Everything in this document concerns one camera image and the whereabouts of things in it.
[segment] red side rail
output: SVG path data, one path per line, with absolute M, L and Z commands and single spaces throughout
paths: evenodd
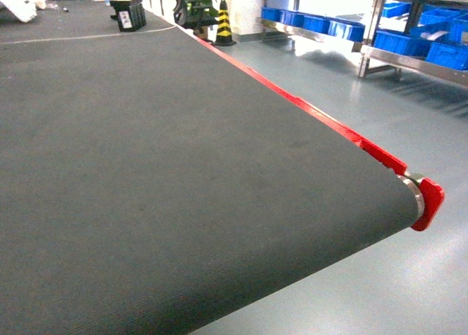
M 270 82 L 267 78 L 262 76 L 260 73 L 254 71 L 252 68 L 249 68 L 241 62 L 236 61 L 235 59 L 221 52 L 214 46 L 209 45 L 207 42 L 204 42 L 201 39 L 198 39 L 198 41 L 218 56 L 222 57 L 223 59 L 235 65 L 237 68 L 239 68 L 246 74 L 253 77 L 255 80 L 262 83 L 264 86 L 267 86 L 271 90 L 275 91 L 277 94 L 280 94 L 285 99 L 298 106 L 300 109 L 306 111 L 311 116 L 317 118 L 322 123 L 328 125 L 331 129 L 343 135 L 346 139 L 352 141 L 355 145 L 362 148 L 368 154 L 373 156 L 373 158 L 375 158 L 377 161 L 381 162 L 384 166 L 393 169 L 395 174 L 399 174 L 401 176 L 407 174 L 408 165 L 402 162 L 400 159 L 396 158 L 394 155 L 390 154 L 383 148 L 380 148 L 375 143 L 372 143 L 370 140 L 367 140 L 364 136 L 358 134 L 354 130 L 350 129 L 348 126 L 330 117 L 328 114 L 309 104 L 307 101 L 289 94 L 287 91 L 281 89 L 276 84 Z M 435 217 L 445 198 L 443 188 L 429 178 L 424 178 L 420 182 L 419 190 L 421 191 L 421 194 L 424 197 L 425 209 L 423 216 L 420 219 L 418 219 L 417 222 L 412 226 L 412 228 L 416 231 L 425 230 L 431 224 L 432 219 Z

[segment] white wall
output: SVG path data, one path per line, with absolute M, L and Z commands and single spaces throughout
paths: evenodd
M 226 2 L 234 34 L 256 34 L 262 31 L 256 19 L 260 17 L 263 0 L 226 0 Z

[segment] black box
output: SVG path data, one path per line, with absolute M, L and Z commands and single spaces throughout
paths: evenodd
M 143 0 L 110 0 L 117 14 L 120 31 L 136 31 L 146 25 Z

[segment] label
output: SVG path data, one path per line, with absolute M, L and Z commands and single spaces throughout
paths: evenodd
M 120 11 L 118 13 L 118 16 L 120 17 L 120 21 L 122 22 L 122 27 L 124 29 L 133 28 L 132 21 L 130 20 L 129 11 Z

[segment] white object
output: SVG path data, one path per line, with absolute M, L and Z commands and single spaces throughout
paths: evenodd
M 23 23 L 37 16 L 36 4 L 32 0 L 0 0 L 0 2 Z
M 31 1 L 34 2 L 38 10 L 45 10 L 47 8 L 47 4 L 45 3 L 45 0 L 31 0 Z

